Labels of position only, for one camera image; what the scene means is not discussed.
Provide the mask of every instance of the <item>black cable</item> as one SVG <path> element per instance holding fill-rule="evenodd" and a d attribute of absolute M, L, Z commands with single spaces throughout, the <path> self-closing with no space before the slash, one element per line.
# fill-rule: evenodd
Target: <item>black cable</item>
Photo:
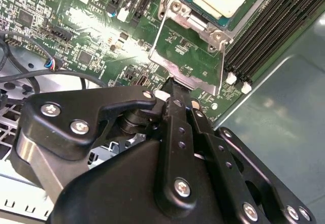
<path fill-rule="evenodd" d="M 7 44 L 4 42 L 3 37 L 0 37 L 0 47 L 4 51 L 4 55 L 2 56 L 1 61 L 0 61 L 0 71 L 1 71 L 6 64 L 7 57 L 8 57 Z"/>
<path fill-rule="evenodd" d="M 20 64 L 20 62 L 16 59 L 16 57 L 11 53 L 11 50 L 10 50 L 10 47 L 9 47 L 8 44 L 6 44 L 6 48 L 8 50 L 8 59 L 12 63 L 12 65 L 14 65 L 14 67 L 20 73 L 22 73 L 22 74 L 28 73 L 29 71 L 22 64 Z M 40 84 L 38 83 L 36 78 L 28 77 L 27 80 L 30 83 L 31 87 L 33 88 L 34 93 L 40 93 L 41 92 Z"/>
<path fill-rule="evenodd" d="M 87 89 L 86 80 L 84 78 L 80 78 L 80 82 L 81 82 L 81 89 Z"/>
<path fill-rule="evenodd" d="M 32 71 L 24 74 L 17 74 L 17 75 L 12 75 L 12 76 L 5 76 L 5 77 L 0 77 L 0 83 L 6 83 L 6 82 L 11 82 L 14 80 L 19 80 L 19 79 L 24 79 L 24 78 L 30 78 L 30 77 L 36 77 L 36 76 L 43 76 L 43 75 L 53 75 L 53 74 L 63 74 L 63 75 L 70 75 L 70 76 L 75 76 L 79 78 L 84 78 L 89 80 L 90 82 L 93 82 L 100 87 L 108 87 L 106 83 L 101 81 L 98 78 L 95 78 L 91 75 L 88 74 L 83 74 L 79 72 L 73 72 L 73 71 L 66 71 L 66 70 L 59 70 L 56 72 L 50 71 L 50 70 L 39 70 L 39 71 Z"/>

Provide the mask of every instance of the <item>green circuit board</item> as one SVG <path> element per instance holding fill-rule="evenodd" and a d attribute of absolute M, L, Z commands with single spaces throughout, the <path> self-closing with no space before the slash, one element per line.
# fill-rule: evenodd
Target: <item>green circuit board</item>
<path fill-rule="evenodd" d="M 65 69 L 91 74 L 109 86 L 141 82 L 151 90 L 160 89 L 169 73 L 148 59 L 148 51 L 160 25 L 157 17 L 160 0 L 151 2 L 136 27 L 132 27 L 128 19 L 122 22 L 110 17 L 106 12 L 108 1 L 0 0 L 0 27 L 33 37 L 52 55 L 62 59 Z M 244 7 L 248 9 L 254 1 L 248 0 Z M 69 41 L 54 39 L 45 26 L 63 28 L 72 34 L 72 38 Z M 44 56 L 37 47 L 21 38 L 8 39 L 11 45 L 23 46 Z M 172 20 L 166 21 L 156 47 L 161 56 L 175 63 L 186 76 L 195 76 L 218 86 L 221 54 L 209 53 L 207 48 L 207 43 L 197 33 Z M 211 122 L 240 96 L 237 87 L 225 82 L 217 96 L 200 89 L 192 92 L 192 97 L 200 102 Z"/>

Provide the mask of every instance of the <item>white connector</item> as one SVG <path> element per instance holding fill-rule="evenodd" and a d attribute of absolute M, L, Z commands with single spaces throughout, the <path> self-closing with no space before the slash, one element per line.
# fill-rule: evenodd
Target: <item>white connector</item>
<path fill-rule="evenodd" d="M 242 87 L 242 93 L 248 94 L 251 91 L 252 91 L 252 87 L 249 85 L 249 83 L 244 82 L 244 85 Z"/>
<path fill-rule="evenodd" d="M 225 80 L 225 82 L 229 85 L 233 85 L 237 80 L 237 77 L 234 73 L 230 72 L 228 73 L 228 77 L 227 79 Z"/>

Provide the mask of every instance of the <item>microchip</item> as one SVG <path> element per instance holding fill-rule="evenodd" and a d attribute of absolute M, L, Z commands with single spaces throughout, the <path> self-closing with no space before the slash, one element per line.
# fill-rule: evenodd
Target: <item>microchip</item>
<path fill-rule="evenodd" d="M 25 27 L 31 27 L 31 24 L 33 23 L 33 16 L 20 9 L 18 14 L 18 22 Z"/>
<path fill-rule="evenodd" d="M 127 40 L 128 39 L 128 35 L 126 33 L 120 33 L 120 38 Z"/>
<path fill-rule="evenodd" d="M 92 56 L 89 55 L 88 53 L 84 52 L 84 51 L 81 51 L 80 52 L 80 55 L 79 55 L 79 58 L 78 58 L 78 61 L 84 65 L 88 65 L 91 61 L 91 58 Z"/>

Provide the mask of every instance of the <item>wire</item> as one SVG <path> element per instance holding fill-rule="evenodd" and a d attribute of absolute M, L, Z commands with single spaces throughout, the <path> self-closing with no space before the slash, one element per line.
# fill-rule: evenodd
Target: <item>wire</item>
<path fill-rule="evenodd" d="M 33 43 L 34 45 L 36 45 L 37 47 L 39 47 L 39 49 L 41 51 L 44 52 L 44 54 L 46 54 L 46 56 L 50 59 L 50 60 L 54 60 L 54 57 L 46 50 L 43 48 L 43 46 L 41 46 L 39 43 L 37 43 L 36 41 L 34 41 L 33 39 L 31 39 L 30 37 L 23 35 L 21 33 L 18 32 L 14 32 L 14 31 L 5 31 L 5 30 L 0 30 L 0 35 L 15 35 L 15 36 L 19 36 L 22 37 L 23 39 Z"/>
<path fill-rule="evenodd" d="M 10 47 L 6 44 L 6 48 L 8 49 L 8 59 L 14 65 L 14 67 L 22 74 L 28 73 L 29 71 L 16 59 L 16 57 L 11 53 Z M 34 90 L 34 93 L 40 93 L 40 84 L 34 77 L 27 78 L 28 82 L 30 83 L 31 87 Z"/>
<path fill-rule="evenodd" d="M 5 64 L 6 64 L 7 57 L 8 57 L 8 50 L 6 49 L 7 44 L 4 42 L 2 37 L 0 38 L 0 47 L 4 51 L 4 54 L 3 54 L 2 58 L 1 58 L 1 61 L 0 61 L 0 71 L 1 71 L 4 68 Z"/>
<path fill-rule="evenodd" d="M 95 78 L 91 75 L 88 74 L 83 74 L 79 72 L 73 72 L 73 71 L 67 71 L 67 70 L 59 70 L 56 72 L 50 71 L 50 70 L 39 70 L 39 71 L 32 71 L 24 74 L 17 74 L 17 75 L 12 75 L 12 76 L 5 76 L 5 77 L 0 77 L 0 83 L 6 83 L 6 82 L 11 82 L 14 80 L 19 80 L 19 79 L 24 79 L 24 78 L 31 78 L 31 77 L 36 77 L 36 76 L 43 76 L 43 75 L 53 75 L 53 74 L 63 74 L 63 75 L 70 75 L 70 76 L 75 76 L 79 78 L 84 78 L 89 80 L 90 82 L 93 82 L 100 87 L 108 87 L 106 83 L 101 81 L 98 78 Z"/>

